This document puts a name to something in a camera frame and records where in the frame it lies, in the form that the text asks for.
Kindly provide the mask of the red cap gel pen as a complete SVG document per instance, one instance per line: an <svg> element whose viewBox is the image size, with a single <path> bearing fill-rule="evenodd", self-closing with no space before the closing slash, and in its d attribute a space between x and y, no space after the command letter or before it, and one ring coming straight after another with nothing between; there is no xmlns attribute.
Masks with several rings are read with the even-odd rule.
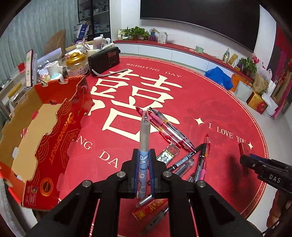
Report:
<svg viewBox="0 0 292 237"><path fill-rule="evenodd" d="M209 151L210 151L210 138L209 138L209 135L206 134L205 139L204 139L204 144L203 144L200 157L198 160L197 170L195 172L195 182L199 180L205 158L208 157Z"/></svg>

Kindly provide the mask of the dark clear mechanical pen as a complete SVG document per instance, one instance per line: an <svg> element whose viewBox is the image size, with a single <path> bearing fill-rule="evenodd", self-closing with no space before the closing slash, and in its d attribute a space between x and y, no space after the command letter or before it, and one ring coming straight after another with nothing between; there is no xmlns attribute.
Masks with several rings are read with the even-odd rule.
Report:
<svg viewBox="0 0 292 237"><path fill-rule="evenodd" d="M153 218L153 220L151 220L149 222L149 224L146 225L146 227L143 228L143 230L140 233L140 236L143 236L146 233L150 232L164 218L164 216L167 214L168 211L169 211L169 207L166 207L165 209L161 210L157 214L157 216L155 216Z"/></svg>

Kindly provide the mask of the red printed lighter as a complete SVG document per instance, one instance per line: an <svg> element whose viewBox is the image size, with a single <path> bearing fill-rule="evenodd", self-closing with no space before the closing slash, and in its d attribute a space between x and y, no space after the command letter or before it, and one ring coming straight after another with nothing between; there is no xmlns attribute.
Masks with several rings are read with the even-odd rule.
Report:
<svg viewBox="0 0 292 237"><path fill-rule="evenodd" d="M132 214L139 221L154 211L158 210L159 207L163 206L167 202L167 199L153 199L148 204L145 204L139 208L136 208Z"/></svg>

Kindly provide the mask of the black marker pen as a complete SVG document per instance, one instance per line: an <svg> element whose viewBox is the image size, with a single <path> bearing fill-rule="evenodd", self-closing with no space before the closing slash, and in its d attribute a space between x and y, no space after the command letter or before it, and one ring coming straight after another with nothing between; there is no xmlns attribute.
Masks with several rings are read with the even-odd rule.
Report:
<svg viewBox="0 0 292 237"><path fill-rule="evenodd" d="M178 167L180 167L182 164L184 164L186 161L188 161L189 159L191 159L194 155L196 155L199 151L202 150L203 144L200 144L198 147L195 148L194 151L190 152L189 154L187 154L185 157L183 157L182 159L180 159L178 162L176 162L175 164L171 165L169 168L167 168L167 171L174 171L175 169L177 169Z"/></svg>

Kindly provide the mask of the decorated mahjong lighter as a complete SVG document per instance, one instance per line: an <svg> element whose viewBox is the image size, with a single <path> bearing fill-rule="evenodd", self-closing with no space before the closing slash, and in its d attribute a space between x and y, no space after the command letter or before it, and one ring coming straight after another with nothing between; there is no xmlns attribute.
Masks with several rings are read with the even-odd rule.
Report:
<svg viewBox="0 0 292 237"><path fill-rule="evenodd" d="M169 144L157 157L156 159L160 162L168 165L171 160L178 155L180 149L174 144Z"/></svg>

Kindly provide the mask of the clear black gel pen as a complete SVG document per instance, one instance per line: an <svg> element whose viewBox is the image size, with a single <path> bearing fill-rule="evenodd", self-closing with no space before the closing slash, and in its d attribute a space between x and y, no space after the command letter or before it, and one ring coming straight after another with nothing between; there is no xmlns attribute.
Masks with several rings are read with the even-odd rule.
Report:
<svg viewBox="0 0 292 237"><path fill-rule="evenodd" d="M170 123L160 111L152 107L149 108L149 111L155 115L155 119L159 118L158 123L172 138L177 141L178 144L180 144L180 146L188 151L195 150L192 142L184 134L182 134L172 123Z"/></svg>

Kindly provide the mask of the grey blue cartoon pen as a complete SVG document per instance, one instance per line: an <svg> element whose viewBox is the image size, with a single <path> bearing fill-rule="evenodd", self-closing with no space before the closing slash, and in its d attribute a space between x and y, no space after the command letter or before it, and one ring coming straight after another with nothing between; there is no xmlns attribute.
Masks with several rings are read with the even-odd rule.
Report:
<svg viewBox="0 0 292 237"><path fill-rule="evenodd" d="M140 124L140 148L139 148L139 181L137 198L142 200L145 197L147 182L147 165L149 158L149 135L150 135L150 116L147 110L136 107L142 116Z"/></svg>

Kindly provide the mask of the red lighter case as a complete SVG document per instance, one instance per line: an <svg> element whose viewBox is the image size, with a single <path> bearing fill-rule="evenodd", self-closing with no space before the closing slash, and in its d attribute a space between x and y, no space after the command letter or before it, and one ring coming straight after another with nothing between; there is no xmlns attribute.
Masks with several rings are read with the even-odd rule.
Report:
<svg viewBox="0 0 292 237"><path fill-rule="evenodd" d="M239 143L239 150L240 150L240 156L246 155L249 156L250 154L250 148L246 143Z"/></svg>

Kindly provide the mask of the silver grey marker pen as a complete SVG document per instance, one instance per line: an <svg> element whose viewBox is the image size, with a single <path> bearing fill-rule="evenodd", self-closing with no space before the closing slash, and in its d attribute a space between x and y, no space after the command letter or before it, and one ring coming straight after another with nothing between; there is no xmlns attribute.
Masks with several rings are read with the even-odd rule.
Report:
<svg viewBox="0 0 292 237"><path fill-rule="evenodd" d="M186 172L188 172L190 170L190 168L192 168L194 165L194 159L191 158L189 160L187 160L177 171L175 171L174 173L176 175L179 175L180 177L182 177Z"/></svg>

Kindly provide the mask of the pink clip gel pen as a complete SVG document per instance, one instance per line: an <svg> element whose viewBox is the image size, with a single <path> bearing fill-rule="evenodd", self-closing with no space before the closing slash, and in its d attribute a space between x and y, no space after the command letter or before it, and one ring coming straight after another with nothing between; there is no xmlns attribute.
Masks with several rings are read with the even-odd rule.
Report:
<svg viewBox="0 0 292 237"><path fill-rule="evenodd" d="M167 134L167 138L170 138L171 141L180 145L188 151L195 151L195 146L192 142L179 131L167 118L157 109L149 107L149 115L152 117L154 123L161 129L164 134Z"/></svg>

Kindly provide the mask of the pink grip red pen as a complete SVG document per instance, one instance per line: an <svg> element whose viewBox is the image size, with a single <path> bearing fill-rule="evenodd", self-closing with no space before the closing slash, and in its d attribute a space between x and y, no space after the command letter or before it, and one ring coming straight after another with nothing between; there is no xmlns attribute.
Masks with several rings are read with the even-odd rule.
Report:
<svg viewBox="0 0 292 237"><path fill-rule="evenodd" d="M155 118L154 117L155 115L152 112L150 112L149 109L147 109L147 112L149 115L149 121L150 121L151 125L154 126L159 131L161 136L163 136L163 138L166 141L168 141L169 143L172 143L175 146L177 146L178 148L181 148L182 146L180 146L180 144L178 144L177 141L174 138L172 138L158 123L159 118Z"/></svg>

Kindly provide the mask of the red fruit gift box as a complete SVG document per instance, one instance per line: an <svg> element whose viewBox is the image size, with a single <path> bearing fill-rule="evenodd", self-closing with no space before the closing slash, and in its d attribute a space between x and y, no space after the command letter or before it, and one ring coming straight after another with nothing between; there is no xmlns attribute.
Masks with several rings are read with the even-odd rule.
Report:
<svg viewBox="0 0 292 237"><path fill-rule="evenodd" d="M262 96L252 92L249 98L247 99L247 105L250 106L253 110L257 111L259 114L263 114L268 105L262 99Z"/></svg>

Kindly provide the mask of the red cardboard tray box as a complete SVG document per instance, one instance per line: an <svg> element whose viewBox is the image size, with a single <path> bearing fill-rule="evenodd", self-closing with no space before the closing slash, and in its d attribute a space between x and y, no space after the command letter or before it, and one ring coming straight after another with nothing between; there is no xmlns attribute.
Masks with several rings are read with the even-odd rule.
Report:
<svg viewBox="0 0 292 237"><path fill-rule="evenodd" d="M85 76L36 84L14 109L2 130L1 178L23 207L48 211L59 201L67 150L93 106Z"/></svg>

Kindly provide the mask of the round red wedding mat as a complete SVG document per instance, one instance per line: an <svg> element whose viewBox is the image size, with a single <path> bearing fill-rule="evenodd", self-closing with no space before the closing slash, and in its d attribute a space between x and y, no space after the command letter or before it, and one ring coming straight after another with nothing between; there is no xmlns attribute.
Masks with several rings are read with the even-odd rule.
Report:
<svg viewBox="0 0 292 237"><path fill-rule="evenodd" d="M194 147L210 139L205 181L242 216L258 205L265 184L240 164L239 143L267 158L263 132L250 111L223 87L188 68L170 62L125 56L106 77L87 77L94 105L69 149L69 163L59 185L61 199L80 182L106 179L119 171L139 146L141 116L137 109L163 114L150 130L149 146L173 165L190 148L174 157L167 152L173 139Z"/></svg>

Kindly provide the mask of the blue plastic bag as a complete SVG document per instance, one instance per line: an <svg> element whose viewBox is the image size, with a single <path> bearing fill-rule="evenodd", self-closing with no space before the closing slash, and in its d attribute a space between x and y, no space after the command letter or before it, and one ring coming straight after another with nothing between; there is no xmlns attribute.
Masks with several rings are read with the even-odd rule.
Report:
<svg viewBox="0 0 292 237"><path fill-rule="evenodd" d="M232 79L219 67L206 71L204 76L224 87L226 90L231 90L233 88Z"/></svg>

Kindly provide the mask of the white teal cream jar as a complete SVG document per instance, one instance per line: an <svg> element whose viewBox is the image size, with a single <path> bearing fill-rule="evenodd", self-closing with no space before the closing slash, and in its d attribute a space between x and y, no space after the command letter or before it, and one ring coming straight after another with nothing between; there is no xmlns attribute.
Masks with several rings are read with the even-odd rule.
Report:
<svg viewBox="0 0 292 237"><path fill-rule="evenodd" d="M59 82L65 82L64 77L61 73L56 73L51 76L51 80L58 80Z"/></svg>

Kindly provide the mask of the white paper roll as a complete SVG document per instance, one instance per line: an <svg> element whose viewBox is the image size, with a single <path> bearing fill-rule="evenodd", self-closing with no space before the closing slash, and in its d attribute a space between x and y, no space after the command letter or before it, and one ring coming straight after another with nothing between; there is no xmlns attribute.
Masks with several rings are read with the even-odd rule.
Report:
<svg viewBox="0 0 292 237"><path fill-rule="evenodd" d="M59 65L58 61L48 63L46 69L50 77L53 77L55 74L62 74L62 67Z"/></svg>

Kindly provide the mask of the gold lid glass jar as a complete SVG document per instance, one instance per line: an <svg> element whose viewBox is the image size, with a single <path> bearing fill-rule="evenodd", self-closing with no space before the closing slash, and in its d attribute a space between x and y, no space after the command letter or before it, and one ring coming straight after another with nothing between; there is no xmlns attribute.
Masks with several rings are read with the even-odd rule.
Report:
<svg viewBox="0 0 292 237"><path fill-rule="evenodd" d="M74 52L66 56L66 71L69 77L87 75L90 72L87 56Z"/></svg>

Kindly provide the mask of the black portable radio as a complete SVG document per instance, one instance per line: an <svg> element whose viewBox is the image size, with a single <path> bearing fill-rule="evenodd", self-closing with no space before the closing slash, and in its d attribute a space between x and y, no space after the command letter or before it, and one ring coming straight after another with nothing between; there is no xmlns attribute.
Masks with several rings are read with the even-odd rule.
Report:
<svg viewBox="0 0 292 237"><path fill-rule="evenodd" d="M116 46L101 50L88 57L92 76L102 74L120 63L120 49Z"/></svg>

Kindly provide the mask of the smartphone on stand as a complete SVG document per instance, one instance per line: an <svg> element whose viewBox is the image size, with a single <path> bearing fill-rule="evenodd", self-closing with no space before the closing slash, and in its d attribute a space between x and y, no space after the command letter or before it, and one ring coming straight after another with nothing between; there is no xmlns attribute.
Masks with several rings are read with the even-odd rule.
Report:
<svg viewBox="0 0 292 237"><path fill-rule="evenodd" d="M33 86L32 64L33 64L33 50L31 49L26 53L26 61L25 61L26 87Z"/></svg>

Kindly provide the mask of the green potted plants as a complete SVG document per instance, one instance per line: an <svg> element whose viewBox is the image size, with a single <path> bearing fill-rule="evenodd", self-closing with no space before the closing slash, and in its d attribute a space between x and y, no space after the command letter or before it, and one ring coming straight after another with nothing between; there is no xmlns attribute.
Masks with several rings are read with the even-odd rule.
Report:
<svg viewBox="0 0 292 237"><path fill-rule="evenodd" d="M148 40L150 38L150 33L144 28L140 28L138 26L122 29L121 35L129 40Z"/></svg>

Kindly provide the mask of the wall television screen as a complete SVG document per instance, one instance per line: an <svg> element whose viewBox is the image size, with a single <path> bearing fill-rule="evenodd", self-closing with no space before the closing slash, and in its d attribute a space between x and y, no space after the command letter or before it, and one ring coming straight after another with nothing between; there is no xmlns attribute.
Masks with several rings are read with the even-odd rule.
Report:
<svg viewBox="0 0 292 237"><path fill-rule="evenodd" d="M199 26L253 52L259 29L258 1L141 1L141 19L161 19Z"/></svg>

